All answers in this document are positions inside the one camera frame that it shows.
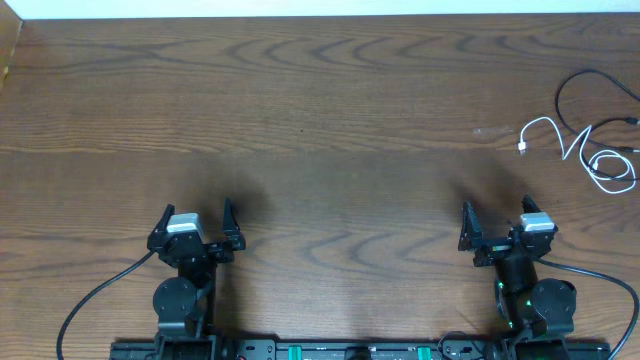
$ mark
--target black cable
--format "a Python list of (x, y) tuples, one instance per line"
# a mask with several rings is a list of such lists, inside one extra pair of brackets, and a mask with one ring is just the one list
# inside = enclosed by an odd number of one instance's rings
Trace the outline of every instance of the black cable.
[[(571, 132), (573, 135), (579, 135), (579, 133), (572, 128), (571, 126), (569, 126), (569, 124), (567, 123), (567, 121), (562, 117), (562, 113), (560, 112), (560, 95), (562, 93), (562, 90), (564, 89), (564, 87), (567, 85), (567, 83), (569, 83), (569, 81), (571, 81), (572, 79), (580, 76), (580, 75), (584, 75), (584, 74), (597, 74), (600, 75), (602, 77), (604, 77), (605, 79), (609, 80), (610, 82), (612, 82), (614, 85), (616, 85), (618, 88), (620, 88), (622, 91), (624, 91), (625, 93), (627, 93), (627, 95), (629, 95), (631, 98), (633, 98), (634, 100), (640, 102), (640, 96), (636, 95), (633, 91), (631, 91), (631, 89), (629, 89), (628, 87), (626, 87), (624, 84), (622, 84), (620, 81), (618, 81), (616, 78), (614, 78), (613, 76), (604, 73), (600, 70), (595, 70), (595, 69), (586, 69), (586, 70), (582, 70), (579, 71), (571, 76), (569, 76), (568, 78), (566, 78), (562, 84), (560, 84), (560, 86), (558, 87), (558, 90), (556, 90), (556, 94), (555, 94), (555, 99), (554, 99), (554, 105), (556, 108), (556, 114), (558, 114), (558, 119), (560, 119), (560, 122), (562, 123), (562, 125), (565, 127), (565, 129), (569, 130), (569, 132)], [(617, 120), (622, 120), (625, 121), (628, 124), (632, 124), (632, 125), (638, 125), (640, 123), (640, 120), (638, 118), (635, 117), (627, 117), (627, 118), (611, 118), (611, 119), (606, 119), (604, 121), (601, 121), (600, 123), (594, 125), (591, 129), (592, 133), (593, 130), (597, 129), (598, 127), (607, 124), (609, 122), (612, 121), (617, 121)], [(614, 150), (614, 151), (619, 151), (619, 152), (626, 152), (626, 153), (633, 153), (635, 152), (636, 148), (631, 147), (631, 146), (613, 146), (613, 145), (609, 145), (609, 144), (604, 144), (595, 140), (591, 140), (591, 139), (587, 139), (587, 142), (605, 149), (609, 149), (609, 150)], [(589, 169), (591, 171), (593, 171), (594, 173), (600, 175), (600, 176), (604, 176), (607, 178), (610, 178), (611, 180), (615, 180), (615, 181), (640, 181), (640, 178), (617, 178), (616, 175), (611, 175), (611, 174), (607, 174), (605, 172), (596, 170), (594, 168), (591, 167), (591, 165), (589, 163), (587, 163), (585, 161), (585, 163), (587, 164), (587, 166), (589, 167)]]
[(588, 276), (593, 276), (596, 277), (598, 279), (603, 279), (603, 280), (607, 280), (610, 281), (618, 286), (621, 286), (622, 288), (624, 288), (625, 290), (627, 290), (629, 292), (629, 294), (631, 294), (631, 297), (633, 298), (633, 315), (631, 316), (631, 322), (629, 322), (629, 326), (627, 326), (627, 330), (624, 332), (624, 334), (622, 335), (622, 338), (620, 339), (620, 341), (618, 342), (618, 344), (616, 345), (615, 348), (613, 348), (613, 350), (611, 351), (611, 353), (609, 354), (609, 357), (607, 358), (607, 360), (612, 360), (613, 358), (615, 358), (615, 356), (618, 354), (618, 352), (620, 351), (620, 349), (622, 349), (622, 347), (624, 346), (624, 344), (627, 342), (627, 340), (629, 340), (629, 338), (631, 337), (631, 333), (633, 332), (633, 328), (636, 326), (636, 322), (638, 321), (638, 294), (636, 294), (635, 290), (633, 290), (633, 288), (631, 286), (629, 286), (627, 283), (625, 283), (622, 280), (618, 280), (612, 276), (609, 275), (605, 275), (605, 274), (601, 274), (595, 271), (589, 271), (589, 270), (585, 270), (585, 269), (581, 269), (581, 268), (577, 268), (577, 267), (573, 267), (573, 266), (569, 266), (569, 265), (563, 265), (563, 264), (557, 264), (551, 261), (546, 261), (546, 260), (542, 260), (537, 256), (533, 256), (532, 258), (534, 261), (539, 262), (542, 265), (546, 265), (546, 266), (550, 266), (552, 268), (556, 268), (556, 269), (560, 269), (560, 270), (566, 270), (566, 271), (572, 271), (578, 274), (582, 274), (582, 275), (588, 275)]
[(76, 307), (74, 307), (73, 310), (71, 310), (71, 313), (69, 313), (69, 316), (67, 316), (67, 319), (64, 321), (64, 324), (62, 324), (62, 328), (60, 328), (60, 332), (58, 333), (58, 341), (56, 343), (56, 353), (58, 354), (58, 360), (64, 360), (64, 356), (62, 356), (62, 339), (64, 338), (64, 333), (67, 331), (67, 327), (69, 327), (69, 324), (71, 323), (71, 320), (76, 315), (78, 310), (80, 310), (80, 308), (82, 306), (84, 306), (84, 304), (86, 304), (87, 301), (89, 301), (89, 299), (91, 299), (95, 294), (100, 292), (100, 290), (102, 290), (102, 289), (106, 288), (107, 286), (113, 284), (114, 282), (122, 279), (123, 277), (125, 277), (126, 275), (131, 273), (133, 270), (137, 269), (145, 261), (149, 260), (149, 258), (153, 254), (154, 254), (154, 251), (149, 251), (149, 253), (147, 255), (142, 257), (142, 259), (138, 260), (138, 262), (136, 262), (135, 264), (131, 265), (128, 269), (126, 269), (125, 271), (121, 272), (120, 274), (112, 277), (111, 279), (105, 281), (104, 283), (102, 283), (97, 288), (93, 289), (89, 294), (87, 294), (87, 296), (84, 297), (84, 299), (80, 300), (78, 305), (76, 305)]
[(442, 342), (444, 341), (444, 339), (452, 334), (461, 334), (464, 335), (467, 340), (469, 340), (469, 342), (471, 342), (471, 345), (473, 345), (473, 347), (476, 349), (477, 352), (479, 352), (480, 354), (482, 354), (480, 357), (477, 357), (475, 359), (472, 360), (482, 360), (484, 359), (484, 352), (482, 350), (480, 350), (480, 347), (478, 347), (478, 345), (476, 345), (476, 343), (473, 341), (473, 339), (471, 338), (471, 336), (469, 336), (466, 332), (464, 331), (459, 331), (459, 330), (454, 330), (454, 331), (449, 331), (448, 333), (444, 334), (443, 337), (440, 338), (440, 341), (438, 341), (438, 345), (436, 345), (436, 350), (438, 350), (438, 352), (440, 353), (440, 355), (442, 355), (442, 358), (445, 360), (452, 360), (450, 357), (446, 356), (444, 354), (444, 352), (442, 351)]

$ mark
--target usb connector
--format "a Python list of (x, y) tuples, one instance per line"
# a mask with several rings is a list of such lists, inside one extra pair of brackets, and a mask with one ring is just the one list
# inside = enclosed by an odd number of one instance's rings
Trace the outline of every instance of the usb connector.
[(527, 152), (527, 143), (524, 141), (519, 142), (518, 150), (520, 151), (520, 155), (524, 155)]

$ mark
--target white charging cable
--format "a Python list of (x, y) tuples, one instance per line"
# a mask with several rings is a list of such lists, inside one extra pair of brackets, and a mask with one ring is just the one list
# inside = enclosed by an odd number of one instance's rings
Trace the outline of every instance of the white charging cable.
[[(580, 154), (582, 154), (584, 152), (584, 146), (587, 143), (587, 139), (589, 138), (589, 135), (591, 134), (591, 128), (592, 126), (589, 125), (587, 126), (584, 130), (582, 130), (582, 132), (580, 134), (578, 134), (578, 137), (573, 141), (573, 143), (571, 144), (571, 146), (569, 146), (569, 149), (565, 152), (564, 150), (564, 144), (562, 142), (562, 134), (560, 134), (560, 130), (558, 129), (558, 126), (556, 125), (556, 123), (549, 117), (543, 116), (540, 118), (537, 118), (531, 122), (529, 122), (527, 125), (525, 125), (522, 128), (522, 131), (520, 131), (520, 142), (518, 143), (518, 150), (520, 150), (520, 155), (524, 155), (527, 149), (527, 143), (524, 141), (524, 131), (527, 130), (527, 128), (535, 123), (537, 123), (538, 121), (541, 120), (547, 120), (551, 123), (551, 125), (553, 125), (553, 128), (556, 130), (556, 134), (558, 134), (558, 140), (560, 141), (560, 148), (562, 149), (562, 160), (566, 160), (567, 157), (569, 156), (569, 154), (571, 153), (571, 150), (573, 150), (573, 147), (580, 141), (580, 139), (582, 139), (582, 137), (584, 136), (584, 140), (582, 141), (582, 144), (580, 145)], [(614, 159), (620, 159), (627, 167), (627, 169), (620, 175), (616, 175), (613, 178), (610, 177), (602, 177), (602, 176), (598, 176), (596, 175), (595, 172), (593, 172), (591, 169), (589, 169), (589, 167), (598, 170), (598, 165), (599, 165), (599, 161), (600, 159), (605, 159), (605, 158), (614, 158)], [(587, 172), (587, 174), (589, 174), (589, 176), (591, 177), (591, 179), (593, 180), (593, 182), (596, 183), (596, 185), (598, 185), (598, 187), (600, 189), (602, 189), (602, 191), (606, 192), (607, 194), (622, 194), (624, 192), (627, 192), (631, 189), (633, 189), (636, 186), (636, 171), (633, 168), (633, 164), (631, 163), (631, 161), (629, 161), (629, 159), (627, 159), (626, 157), (618, 154), (617, 152), (613, 151), (613, 150), (601, 150), (598, 151), (597, 153), (595, 153), (591, 159), (589, 159), (588, 162), (588, 166), (587, 163), (584, 162), (583, 157), (580, 156), (580, 163), (582, 164), (582, 167), (585, 169), (585, 171)], [(627, 176), (628, 174), (631, 174), (631, 176), (633, 176), (633, 181), (631, 181), (631, 185), (629, 185), (628, 187), (622, 189), (622, 190), (616, 190), (616, 191), (611, 191), (606, 189), (604, 186), (602, 186), (601, 182), (602, 181), (611, 181), (611, 180), (615, 180), (615, 179), (621, 179), (625, 176)]]

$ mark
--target white wall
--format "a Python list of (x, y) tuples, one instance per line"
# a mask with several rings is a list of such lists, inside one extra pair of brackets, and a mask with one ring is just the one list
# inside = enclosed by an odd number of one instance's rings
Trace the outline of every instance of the white wall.
[(640, 12), (640, 0), (6, 0), (25, 20)]

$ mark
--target wood grain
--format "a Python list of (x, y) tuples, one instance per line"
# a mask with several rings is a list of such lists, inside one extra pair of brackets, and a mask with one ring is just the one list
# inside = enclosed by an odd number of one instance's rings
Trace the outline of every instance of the wood grain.
[(0, 0), (0, 91), (9, 73), (9, 61), (18, 42), (22, 20), (4, 0)]
[[(503, 234), (525, 192), (560, 227), (549, 259), (640, 288), (638, 191), (600, 192), (553, 130), (553, 93), (596, 67), (640, 89), (638, 15), (33, 21), (0, 97), (0, 354), (54, 357), (71, 308), (146, 252), (167, 203), (217, 236), (231, 197), (248, 249), (219, 271), (216, 323), (282, 338), (504, 330), (493, 271), (456, 251), (472, 200)], [(596, 77), (576, 128), (640, 106)], [(597, 136), (637, 144), (638, 130)], [(578, 288), (574, 337), (615, 344), (624, 290)], [(65, 338), (105, 359), (150, 338), (157, 259), (91, 300)], [(620, 358), (640, 356), (637, 336)]]

